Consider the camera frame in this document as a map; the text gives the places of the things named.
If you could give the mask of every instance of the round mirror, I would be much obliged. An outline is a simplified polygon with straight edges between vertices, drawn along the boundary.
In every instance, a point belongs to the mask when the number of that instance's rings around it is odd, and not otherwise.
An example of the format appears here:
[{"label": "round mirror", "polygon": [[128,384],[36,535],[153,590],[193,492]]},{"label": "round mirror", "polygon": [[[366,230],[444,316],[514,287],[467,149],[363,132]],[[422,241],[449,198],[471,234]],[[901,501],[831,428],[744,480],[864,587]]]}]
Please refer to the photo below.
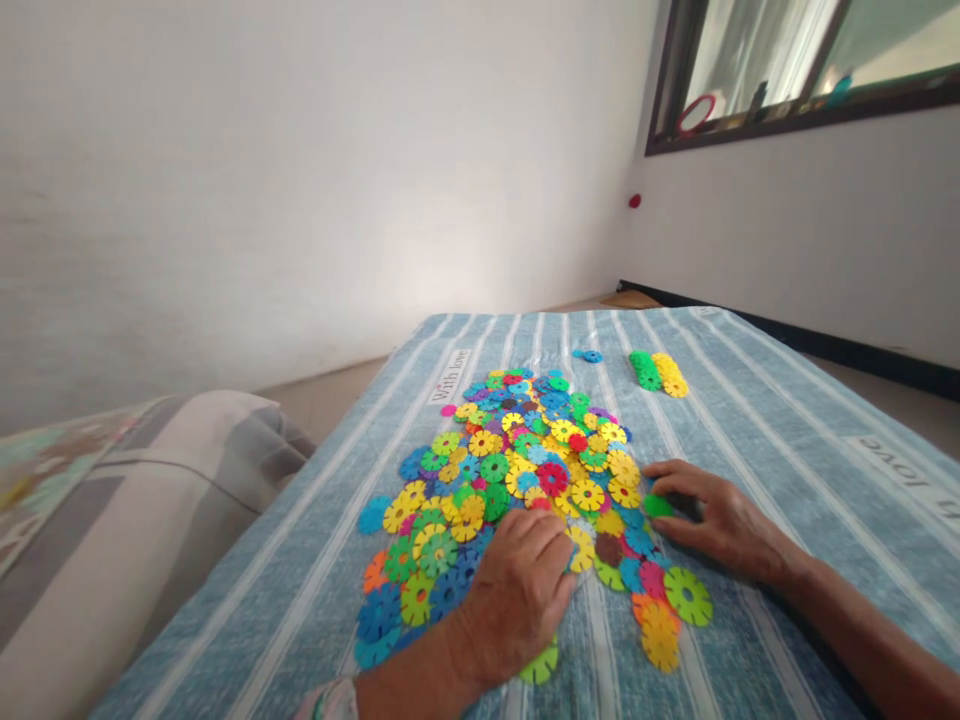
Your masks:
[{"label": "round mirror", "polygon": [[717,98],[713,95],[701,95],[690,103],[677,122],[677,130],[680,131],[680,136],[693,135],[701,125],[710,119],[710,113],[713,112],[716,104]]}]

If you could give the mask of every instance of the pile of toy pieces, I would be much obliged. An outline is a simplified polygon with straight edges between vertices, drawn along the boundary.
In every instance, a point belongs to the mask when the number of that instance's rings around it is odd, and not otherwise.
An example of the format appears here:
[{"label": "pile of toy pieces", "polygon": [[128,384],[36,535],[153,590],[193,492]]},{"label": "pile of toy pieces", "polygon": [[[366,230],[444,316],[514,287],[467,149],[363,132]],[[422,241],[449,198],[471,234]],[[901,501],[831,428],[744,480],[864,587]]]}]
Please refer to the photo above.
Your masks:
[{"label": "pile of toy pieces", "polygon": [[[362,669],[383,662],[456,608],[473,581],[500,519],[514,507],[543,508],[567,523],[575,544],[569,570],[594,568],[615,592],[630,592],[647,657],[664,673],[679,664],[681,619],[705,626],[713,605],[690,571],[674,567],[647,517],[672,514],[641,495],[627,452],[631,436],[560,371],[535,378],[527,368],[491,372],[466,403],[442,414],[462,429],[439,434],[403,461],[396,498],[375,497],[359,530],[385,529],[396,541],[364,575],[355,657]],[[545,682],[559,657],[554,642],[520,677]]]},{"label": "pile of toy pieces", "polygon": [[630,353],[630,364],[637,373],[640,387],[650,392],[663,391],[671,397],[686,397],[689,392],[687,381],[680,374],[680,368],[666,353],[653,355],[639,350]]}]

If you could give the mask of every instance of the blue striped fabric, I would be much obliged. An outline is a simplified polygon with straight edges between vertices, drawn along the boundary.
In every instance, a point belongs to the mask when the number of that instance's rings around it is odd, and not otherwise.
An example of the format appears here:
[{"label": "blue striped fabric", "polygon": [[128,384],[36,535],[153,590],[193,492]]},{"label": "blue striped fabric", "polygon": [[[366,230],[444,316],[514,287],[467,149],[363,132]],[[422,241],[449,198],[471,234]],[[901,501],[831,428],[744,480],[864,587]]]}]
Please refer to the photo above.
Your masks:
[{"label": "blue striped fabric", "polygon": [[[108,694],[96,718],[290,716],[356,671],[362,574],[385,533],[356,532],[397,468],[451,425],[428,404],[451,355],[460,392],[494,369],[560,368],[633,432],[639,463],[682,457],[730,478],[798,543],[960,669],[960,466],[805,359],[717,308],[570,315],[436,315],[393,355],[334,434]],[[600,350],[591,365],[575,349]],[[673,356],[684,399],[642,390],[631,350]],[[643,656],[628,596],[592,573],[560,629],[551,680],[513,681],[474,717],[816,717],[860,714],[776,603],[678,548],[713,596],[686,627],[681,668]]]}]

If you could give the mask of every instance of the floor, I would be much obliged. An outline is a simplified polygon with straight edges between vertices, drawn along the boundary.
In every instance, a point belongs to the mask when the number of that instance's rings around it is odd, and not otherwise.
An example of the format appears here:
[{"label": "floor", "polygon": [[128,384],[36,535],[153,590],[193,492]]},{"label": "floor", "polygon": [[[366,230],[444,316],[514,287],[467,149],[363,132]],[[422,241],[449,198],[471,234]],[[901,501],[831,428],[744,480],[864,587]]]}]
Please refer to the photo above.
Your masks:
[{"label": "floor", "polygon": [[[590,300],[551,308],[551,311],[576,312],[605,307]],[[868,402],[960,461],[960,403],[826,360],[810,359]],[[367,389],[385,361],[386,358],[371,360],[259,394],[279,402],[283,411],[304,432],[322,443]]]}]

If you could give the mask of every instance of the sleeve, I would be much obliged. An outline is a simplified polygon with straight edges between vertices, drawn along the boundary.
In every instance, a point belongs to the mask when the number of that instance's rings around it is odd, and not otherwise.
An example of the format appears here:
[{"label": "sleeve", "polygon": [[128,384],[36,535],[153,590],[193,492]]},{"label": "sleeve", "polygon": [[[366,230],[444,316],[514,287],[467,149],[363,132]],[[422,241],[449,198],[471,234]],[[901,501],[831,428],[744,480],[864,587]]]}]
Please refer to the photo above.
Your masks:
[{"label": "sleeve", "polygon": [[294,720],[359,720],[353,678],[337,678],[309,695]]}]

